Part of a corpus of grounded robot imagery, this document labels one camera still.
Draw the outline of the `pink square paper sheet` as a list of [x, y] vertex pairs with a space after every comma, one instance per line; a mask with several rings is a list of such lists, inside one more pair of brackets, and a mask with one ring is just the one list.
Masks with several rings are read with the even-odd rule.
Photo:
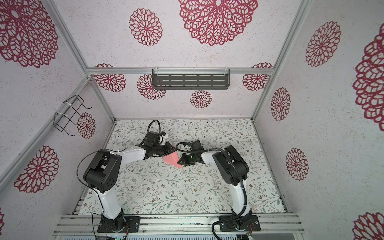
[[165, 163], [172, 165], [176, 168], [182, 169], [182, 165], [178, 164], [178, 161], [180, 160], [179, 155], [177, 152], [173, 152], [172, 154], [169, 154], [165, 157], [163, 157], [163, 160]]

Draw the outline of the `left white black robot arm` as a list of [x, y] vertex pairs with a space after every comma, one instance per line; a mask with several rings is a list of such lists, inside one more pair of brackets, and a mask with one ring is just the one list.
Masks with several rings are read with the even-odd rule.
[[168, 142], [152, 148], [135, 146], [123, 151], [107, 149], [96, 151], [83, 179], [88, 187], [97, 193], [102, 205], [103, 217], [115, 220], [122, 213], [115, 191], [121, 167], [150, 157], [165, 157], [175, 151], [176, 148]]

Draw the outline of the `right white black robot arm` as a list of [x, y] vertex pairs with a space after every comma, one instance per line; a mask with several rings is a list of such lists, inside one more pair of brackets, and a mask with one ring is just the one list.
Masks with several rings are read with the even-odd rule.
[[180, 165], [189, 165], [189, 160], [204, 164], [215, 164], [224, 181], [231, 187], [233, 220], [246, 223], [251, 219], [252, 211], [248, 205], [246, 182], [249, 166], [234, 146], [224, 149], [187, 149], [191, 144], [181, 142], [182, 148], [176, 150], [183, 153]]

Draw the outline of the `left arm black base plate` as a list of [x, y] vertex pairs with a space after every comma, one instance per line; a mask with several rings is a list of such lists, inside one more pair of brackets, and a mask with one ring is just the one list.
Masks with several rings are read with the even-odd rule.
[[140, 217], [117, 217], [115, 220], [101, 217], [97, 233], [137, 233]]

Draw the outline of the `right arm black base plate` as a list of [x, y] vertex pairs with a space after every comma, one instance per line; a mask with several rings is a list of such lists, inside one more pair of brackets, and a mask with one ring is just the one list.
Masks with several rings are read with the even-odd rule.
[[[224, 221], [230, 219], [231, 216], [220, 216], [219, 220]], [[257, 216], [247, 214], [244, 217], [239, 217], [236, 220], [220, 223], [221, 232], [259, 232], [261, 226]]]

